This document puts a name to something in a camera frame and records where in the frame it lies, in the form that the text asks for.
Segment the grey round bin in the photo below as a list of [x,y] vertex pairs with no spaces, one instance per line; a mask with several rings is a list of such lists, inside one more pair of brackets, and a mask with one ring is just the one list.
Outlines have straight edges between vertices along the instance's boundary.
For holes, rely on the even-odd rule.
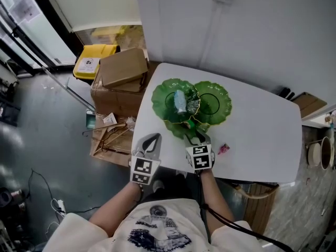
[[0,187],[0,208],[7,206],[12,201],[12,195],[5,187]]

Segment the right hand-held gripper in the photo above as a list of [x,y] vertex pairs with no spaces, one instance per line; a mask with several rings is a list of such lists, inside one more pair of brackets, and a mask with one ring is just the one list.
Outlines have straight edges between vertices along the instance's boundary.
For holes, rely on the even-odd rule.
[[193,138],[184,134],[184,144],[189,165],[196,175],[200,175],[214,166],[215,153],[212,150],[211,139],[204,131],[196,130],[195,134],[197,137]]

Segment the paper notice on glass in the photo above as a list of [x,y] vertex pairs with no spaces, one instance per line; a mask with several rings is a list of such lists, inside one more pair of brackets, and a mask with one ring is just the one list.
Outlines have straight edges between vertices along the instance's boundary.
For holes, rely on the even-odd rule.
[[8,11],[18,24],[29,22],[40,14],[40,10],[33,0],[13,0]]

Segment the plush toys on counter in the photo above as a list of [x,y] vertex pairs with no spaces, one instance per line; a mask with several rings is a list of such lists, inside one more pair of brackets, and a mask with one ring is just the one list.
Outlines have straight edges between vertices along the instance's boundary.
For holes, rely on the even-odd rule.
[[330,125],[330,127],[336,126],[336,110],[330,112],[325,117],[325,122]]

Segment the flat cardboard box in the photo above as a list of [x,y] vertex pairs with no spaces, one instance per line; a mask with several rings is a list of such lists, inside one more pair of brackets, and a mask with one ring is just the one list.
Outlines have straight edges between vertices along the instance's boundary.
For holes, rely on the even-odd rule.
[[121,51],[100,60],[99,75],[107,89],[142,79],[147,71],[147,60],[140,48]]

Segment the small beige round basket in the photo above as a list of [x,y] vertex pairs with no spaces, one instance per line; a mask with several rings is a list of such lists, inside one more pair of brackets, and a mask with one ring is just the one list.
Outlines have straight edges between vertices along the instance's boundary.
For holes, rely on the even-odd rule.
[[321,163],[321,144],[313,143],[308,148],[308,164],[316,167]]

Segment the yellow plastic bin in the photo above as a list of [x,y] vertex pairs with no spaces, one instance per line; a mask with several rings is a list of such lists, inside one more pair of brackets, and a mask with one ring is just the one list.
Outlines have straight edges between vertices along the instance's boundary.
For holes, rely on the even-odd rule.
[[73,69],[74,77],[81,80],[94,80],[100,67],[100,60],[118,52],[120,52],[119,45],[84,45]]

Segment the person's left forearm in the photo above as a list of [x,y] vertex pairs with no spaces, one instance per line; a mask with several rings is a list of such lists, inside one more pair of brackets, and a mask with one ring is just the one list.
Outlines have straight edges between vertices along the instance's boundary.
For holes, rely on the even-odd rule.
[[89,219],[89,222],[112,237],[127,213],[140,201],[142,190],[139,184],[129,182],[113,198],[103,204]]

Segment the wooden clothes hangers bundle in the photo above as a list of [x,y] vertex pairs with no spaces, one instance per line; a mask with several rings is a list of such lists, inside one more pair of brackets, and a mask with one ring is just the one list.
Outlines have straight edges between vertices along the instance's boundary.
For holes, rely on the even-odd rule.
[[134,127],[135,125],[120,122],[83,131],[82,136],[87,137],[92,132],[93,155],[108,151],[130,154]]

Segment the large cardboard box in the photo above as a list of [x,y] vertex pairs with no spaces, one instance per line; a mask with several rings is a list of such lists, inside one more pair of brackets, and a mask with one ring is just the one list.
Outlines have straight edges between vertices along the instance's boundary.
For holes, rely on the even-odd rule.
[[96,113],[121,117],[137,117],[146,88],[153,73],[160,62],[150,61],[149,71],[144,82],[144,88],[140,92],[109,90],[102,85],[101,73],[98,73],[91,85],[90,94],[94,102]]

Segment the green three-tier glass dish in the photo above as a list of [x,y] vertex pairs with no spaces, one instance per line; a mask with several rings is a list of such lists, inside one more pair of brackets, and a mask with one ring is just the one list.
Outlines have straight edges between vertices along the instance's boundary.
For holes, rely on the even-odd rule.
[[[174,107],[174,93],[177,90],[185,93],[187,111],[184,114],[177,114]],[[220,84],[210,81],[192,84],[179,78],[164,80],[154,89],[151,101],[154,113],[179,139],[183,139],[184,134],[190,138],[196,137],[196,130],[206,133],[211,126],[226,121],[233,108],[229,93]],[[195,130],[181,126],[189,119],[195,121]]]

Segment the white power strip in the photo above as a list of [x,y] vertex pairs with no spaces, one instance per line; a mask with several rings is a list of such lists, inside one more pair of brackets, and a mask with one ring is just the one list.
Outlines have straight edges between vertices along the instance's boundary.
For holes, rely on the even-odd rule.
[[50,202],[52,209],[57,212],[58,214],[60,214],[61,216],[65,216],[66,215],[66,209],[65,209],[65,205],[63,200],[57,200],[55,198],[53,198]]

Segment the light blue small packet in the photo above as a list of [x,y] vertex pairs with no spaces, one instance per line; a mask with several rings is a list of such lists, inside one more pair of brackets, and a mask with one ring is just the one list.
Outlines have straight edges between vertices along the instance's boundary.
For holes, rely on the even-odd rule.
[[177,114],[184,114],[187,111],[186,97],[182,90],[177,90],[174,93],[174,107]]

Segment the leaning cardboard sheet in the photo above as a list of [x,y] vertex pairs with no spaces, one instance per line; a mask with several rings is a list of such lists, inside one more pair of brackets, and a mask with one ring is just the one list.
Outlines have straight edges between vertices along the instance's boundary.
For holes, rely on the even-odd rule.
[[324,100],[307,92],[303,92],[293,99],[292,102],[299,106],[302,119],[327,105]]

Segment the person's right forearm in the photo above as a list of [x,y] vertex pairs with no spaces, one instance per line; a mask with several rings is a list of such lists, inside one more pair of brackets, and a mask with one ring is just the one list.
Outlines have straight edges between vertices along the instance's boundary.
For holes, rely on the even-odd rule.
[[[231,222],[235,221],[227,202],[225,201],[211,169],[206,169],[200,174],[204,202],[216,213],[222,215]],[[210,239],[215,230],[223,227],[225,224],[218,221],[209,211],[206,211],[206,223]]]

